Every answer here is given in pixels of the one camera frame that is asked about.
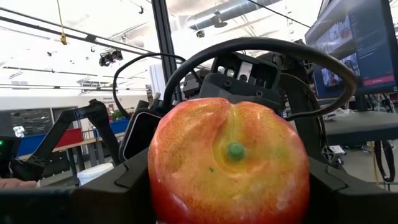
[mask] camera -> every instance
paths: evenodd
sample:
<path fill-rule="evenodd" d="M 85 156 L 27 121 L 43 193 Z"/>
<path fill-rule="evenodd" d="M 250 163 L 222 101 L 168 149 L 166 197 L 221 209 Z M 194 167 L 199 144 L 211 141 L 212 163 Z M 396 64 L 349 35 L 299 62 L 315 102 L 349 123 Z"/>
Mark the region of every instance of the camera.
<path fill-rule="evenodd" d="M 199 30 L 199 31 L 197 32 L 197 37 L 198 37 L 198 38 L 205 37 L 205 31 Z"/>

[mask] ceiling duct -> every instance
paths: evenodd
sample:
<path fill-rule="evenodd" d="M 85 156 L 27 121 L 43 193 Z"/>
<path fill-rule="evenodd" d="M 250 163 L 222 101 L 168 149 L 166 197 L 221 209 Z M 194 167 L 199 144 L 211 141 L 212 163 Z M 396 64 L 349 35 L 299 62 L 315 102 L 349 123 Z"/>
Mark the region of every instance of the ceiling duct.
<path fill-rule="evenodd" d="M 254 0 L 260 5 L 270 6 L 271 4 L 277 3 L 281 0 Z M 202 30 L 204 28 L 216 25 L 213 18 L 215 13 L 220 18 L 222 22 L 226 22 L 230 19 L 236 18 L 238 16 L 242 16 L 244 14 L 256 11 L 260 9 L 261 6 L 258 6 L 252 2 L 247 0 L 230 0 L 226 3 L 220 4 L 218 6 L 207 9 L 203 12 L 200 12 L 196 15 L 189 16 L 187 18 L 187 27 L 193 30 Z"/>

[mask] yellow cable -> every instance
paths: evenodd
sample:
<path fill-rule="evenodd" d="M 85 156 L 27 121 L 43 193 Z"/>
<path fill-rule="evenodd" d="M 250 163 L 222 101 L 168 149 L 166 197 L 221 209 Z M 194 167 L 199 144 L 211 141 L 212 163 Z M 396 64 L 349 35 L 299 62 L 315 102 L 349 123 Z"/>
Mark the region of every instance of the yellow cable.
<path fill-rule="evenodd" d="M 65 32 L 63 31 L 63 23 L 62 23 L 62 16 L 61 16 L 61 7 L 60 7 L 60 1 L 57 0 L 57 5 L 58 5 L 58 15 L 60 16 L 60 23 L 61 23 L 61 29 L 62 29 L 62 34 L 61 34 L 61 43 L 63 45 L 67 45 L 67 36 L 65 35 Z"/>
<path fill-rule="evenodd" d="M 377 169 L 376 169 L 376 155 L 374 153 L 374 142 L 370 142 L 372 158 L 373 158 L 373 171 L 374 171 L 374 178 L 376 180 L 376 185 L 379 186 L 379 176 L 377 176 Z"/>

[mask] computer screen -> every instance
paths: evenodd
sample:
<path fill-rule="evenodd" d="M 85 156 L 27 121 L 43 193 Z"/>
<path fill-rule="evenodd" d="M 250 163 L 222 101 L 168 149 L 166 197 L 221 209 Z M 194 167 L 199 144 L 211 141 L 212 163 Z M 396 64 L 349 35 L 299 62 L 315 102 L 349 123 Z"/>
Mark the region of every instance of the computer screen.
<path fill-rule="evenodd" d="M 306 44 L 344 63 L 357 77 L 357 95 L 397 91 L 398 44 L 389 1 L 334 0 L 305 34 Z M 342 79 L 314 66 L 319 98 L 339 96 Z"/>

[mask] monitor stand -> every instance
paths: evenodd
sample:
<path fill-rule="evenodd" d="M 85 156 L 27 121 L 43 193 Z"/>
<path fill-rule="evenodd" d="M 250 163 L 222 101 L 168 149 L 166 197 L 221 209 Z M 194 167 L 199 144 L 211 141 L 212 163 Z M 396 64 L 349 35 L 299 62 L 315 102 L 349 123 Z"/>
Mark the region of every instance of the monitor stand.
<path fill-rule="evenodd" d="M 364 112 L 368 110 L 368 104 L 366 103 L 365 95 L 355 96 L 355 105 L 358 112 Z"/>

